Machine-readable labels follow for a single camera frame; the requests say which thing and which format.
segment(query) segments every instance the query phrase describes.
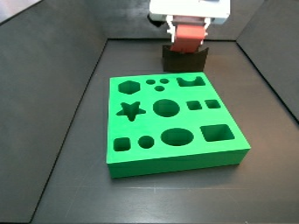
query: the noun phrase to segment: black block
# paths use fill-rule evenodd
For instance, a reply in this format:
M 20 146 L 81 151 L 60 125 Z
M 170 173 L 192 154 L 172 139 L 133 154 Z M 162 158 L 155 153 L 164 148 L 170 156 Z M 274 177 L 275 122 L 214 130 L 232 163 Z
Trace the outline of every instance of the black block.
M 195 53 L 172 52 L 171 46 L 163 46 L 163 70 L 166 72 L 202 72 L 210 48 Z

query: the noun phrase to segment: black wall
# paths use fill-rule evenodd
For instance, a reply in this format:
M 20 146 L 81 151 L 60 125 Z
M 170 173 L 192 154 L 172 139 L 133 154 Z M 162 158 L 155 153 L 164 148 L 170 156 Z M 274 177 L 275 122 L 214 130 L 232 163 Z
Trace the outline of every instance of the black wall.
M 0 222 L 28 222 L 107 38 L 85 1 L 0 26 Z

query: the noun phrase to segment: gray table surface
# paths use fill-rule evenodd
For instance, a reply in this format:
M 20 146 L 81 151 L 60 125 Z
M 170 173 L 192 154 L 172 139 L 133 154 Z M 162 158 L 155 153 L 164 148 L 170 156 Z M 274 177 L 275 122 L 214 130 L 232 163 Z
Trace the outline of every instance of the gray table surface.
M 206 74 L 251 143 L 242 164 L 109 178 L 108 78 L 162 73 L 163 44 L 108 41 L 32 222 L 299 222 L 298 123 L 234 42 L 206 42 Z

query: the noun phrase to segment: white robot part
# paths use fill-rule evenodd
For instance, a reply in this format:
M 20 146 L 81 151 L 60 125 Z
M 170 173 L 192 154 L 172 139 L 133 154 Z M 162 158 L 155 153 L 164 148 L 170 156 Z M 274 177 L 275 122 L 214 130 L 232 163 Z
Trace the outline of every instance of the white robot part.
M 220 25 L 230 16 L 230 0 L 151 0 L 151 19 L 166 21 L 167 16 L 210 18 Z

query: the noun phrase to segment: star-shaped hole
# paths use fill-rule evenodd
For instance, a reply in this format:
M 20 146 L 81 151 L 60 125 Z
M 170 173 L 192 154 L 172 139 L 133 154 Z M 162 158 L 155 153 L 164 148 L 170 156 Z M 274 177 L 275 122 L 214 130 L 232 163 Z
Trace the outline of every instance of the star-shaped hole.
M 146 113 L 146 111 L 143 109 L 139 108 L 140 106 L 140 101 L 136 101 L 132 104 L 120 103 L 121 105 L 121 110 L 116 113 L 117 116 L 127 116 L 127 119 L 129 122 L 132 122 L 136 119 L 137 115 L 142 115 Z

